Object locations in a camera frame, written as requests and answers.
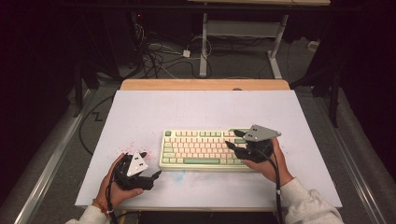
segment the table leg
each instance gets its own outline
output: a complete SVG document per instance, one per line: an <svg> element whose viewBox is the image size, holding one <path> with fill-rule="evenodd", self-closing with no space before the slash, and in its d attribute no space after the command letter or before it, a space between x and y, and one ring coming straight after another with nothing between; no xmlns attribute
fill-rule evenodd
<svg viewBox="0 0 396 224"><path fill-rule="evenodd" d="M201 51L201 62L199 66L199 77L206 77L206 66L207 66L207 13L204 13L204 19L202 24L202 51Z"/></svg>
<svg viewBox="0 0 396 224"><path fill-rule="evenodd" d="M74 72L75 72L75 95L76 95L77 108L73 116L76 118L82 109L82 81L81 81L82 76L81 76L80 62L76 62Z"/></svg>
<svg viewBox="0 0 396 224"><path fill-rule="evenodd" d="M289 17L289 15L284 15L282 17L282 21L279 24L279 27L277 28L274 48L273 48L273 50L268 50L268 52L267 52L268 60L271 64L271 69L273 71L274 78L282 78L282 76L280 75L279 66L277 65L277 62L276 62L276 53L279 48L280 41L282 40L283 32L285 31L286 22L288 21L288 17Z"/></svg>
<svg viewBox="0 0 396 224"><path fill-rule="evenodd" d="M332 121L332 126L338 128L337 123L337 106L338 106L338 90L340 85L340 71L335 71L332 81L332 97L330 98L329 117Z"/></svg>

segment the wrist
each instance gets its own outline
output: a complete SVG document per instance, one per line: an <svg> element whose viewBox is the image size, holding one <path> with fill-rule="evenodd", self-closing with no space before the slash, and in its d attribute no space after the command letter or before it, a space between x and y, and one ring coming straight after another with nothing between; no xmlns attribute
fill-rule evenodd
<svg viewBox="0 0 396 224"><path fill-rule="evenodd" d="M289 172L280 174L280 187L283 187L284 185L288 184L293 179L294 177Z"/></svg>
<svg viewBox="0 0 396 224"><path fill-rule="evenodd" d="M100 211L105 214L105 216L108 217L108 212L107 212L107 202L106 200L101 200L101 199L92 199L92 206L95 206L100 209Z"/></svg>

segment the floor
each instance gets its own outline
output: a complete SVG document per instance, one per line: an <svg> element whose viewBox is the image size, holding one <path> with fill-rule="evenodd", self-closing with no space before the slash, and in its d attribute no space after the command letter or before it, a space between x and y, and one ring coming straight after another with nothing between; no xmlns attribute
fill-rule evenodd
<svg viewBox="0 0 396 224"><path fill-rule="evenodd" d="M308 43L302 38L280 45L276 60L282 77L289 83L304 76L314 56L306 48ZM209 78L273 78L265 55L272 44L270 39L212 38ZM162 40L150 48L155 50L156 54L152 55L156 63L161 62L162 70L156 74L147 60L148 73L142 70L132 78L194 78L198 75L198 60L179 59L178 54L185 46ZM190 50L192 58L200 56L193 44ZM120 68L124 76L131 71L128 66ZM94 152L106 122L111 96L120 87L119 82L106 75L99 74L98 79L100 88L85 91L85 106L77 118L73 117L76 105L71 92L70 108L2 206L1 223L65 223L81 216L83 209L75 207L74 202L90 164L90 152ZM391 223L396 218L395 183L353 116L347 98L340 90L339 128L335 129L327 116L329 99L314 98L310 90L310 87L300 87L295 91L343 203L339 210L343 220L345 223ZM126 217L125 223L136 223L136 214Z"/></svg>

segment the person's left hand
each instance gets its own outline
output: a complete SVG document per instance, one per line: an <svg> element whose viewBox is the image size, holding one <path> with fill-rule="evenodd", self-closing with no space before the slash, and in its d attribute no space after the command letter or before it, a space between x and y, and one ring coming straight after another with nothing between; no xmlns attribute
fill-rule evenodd
<svg viewBox="0 0 396 224"><path fill-rule="evenodd" d="M122 153L119 157L111 164L110 169L108 170L107 175L102 180L102 184L99 188L99 192L96 196L96 201L99 202L106 210L107 209L107 199L106 199L106 188L108 186L111 173L113 172L114 167L116 166L117 162L122 159L124 154ZM117 183L113 182L111 185L111 203L113 204L113 208L117 208L123 201L127 199L131 199L136 197L139 194L143 193L143 189L130 189L130 190L123 190L117 185Z"/></svg>

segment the dark background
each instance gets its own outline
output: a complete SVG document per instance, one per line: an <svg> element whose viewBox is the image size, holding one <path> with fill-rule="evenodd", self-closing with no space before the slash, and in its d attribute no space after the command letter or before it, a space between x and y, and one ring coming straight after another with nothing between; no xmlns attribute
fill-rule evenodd
<svg viewBox="0 0 396 224"><path fill-rule="evenodd" d="M395 178L396 171L391 166L395 159L392 143L396 127L395 3L390 0L355 0L333 1L332 5L348 7L364 2L369 6L361 14L292 15L284 39L289 42L302 36L321 39L307 76L329 62L338 62L341 87L351 108L378 156ZM183 4L185 1L169 3ZM199 14L142 15L148 29L180 43L188 42L201 30ZM243 20L268 19L243 14L238 17ZM91 88L95 87L94 73L97 71L116 77L118 64L128 63L134 57L120 48L134 48L130 28L124 13L89 12L82 18L76 11L60 10L51 0L1 3L1 203L69 106L66 95L74 85L76 64L81 64L84 78ZM119 45L111 47L109 43L116 39L118 41L114 43ZM322 83L320 77L310 84Z"/></svg>

